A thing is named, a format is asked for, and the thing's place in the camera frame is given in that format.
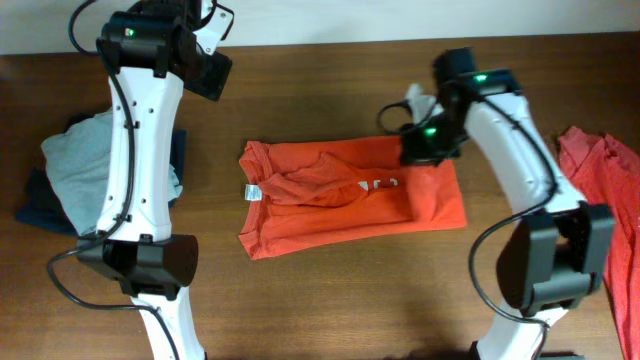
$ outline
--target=white backdrop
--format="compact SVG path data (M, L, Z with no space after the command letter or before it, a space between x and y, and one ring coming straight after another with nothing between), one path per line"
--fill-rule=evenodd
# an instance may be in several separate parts
M72 51L66 27L82 0L0 1L0 54ZM115 10L100 0L77 24L92 46ZM236 13L223 46L640 30L639 0L220 0Z

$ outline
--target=wooden surface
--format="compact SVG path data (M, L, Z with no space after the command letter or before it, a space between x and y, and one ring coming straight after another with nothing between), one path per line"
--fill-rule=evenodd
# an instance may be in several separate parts
M376 112L411 82L433 92L431 61L472 45L478 66L511 68L545 140L570 125L640 148L638 34L456 39L225 49L234 69L219 103L186 93L177 128L189 132L185 190L174 232L198 237L192 307L212 359L381 359L413 350L466 350L493 314L473 290L467 253L510 214L487 161L469 144L456 161L469 226L384 236L252 262L236 235L248 209L237 160L247 140L303 142L379 134ZM150 359L139 315L84 310L50 284L45 263L74 239L16 223L39 145L77 112L105 110L99 60L80 55L0 58L0 352L3 359ZM509 231L481 249L478 270L499 298L494 264ZM118 285L71 260L58 271L89 301L127 302ZM547 350L621 359L605 291L551 333Z

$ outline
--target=folded gray garment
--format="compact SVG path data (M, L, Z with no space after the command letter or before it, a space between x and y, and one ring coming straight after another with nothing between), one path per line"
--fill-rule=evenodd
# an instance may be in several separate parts
M80 235L95 231L102 212L109 180L112 124L109 110L42 143L51 187ZM182 186L171 165L168 176L171 201L180 196Z

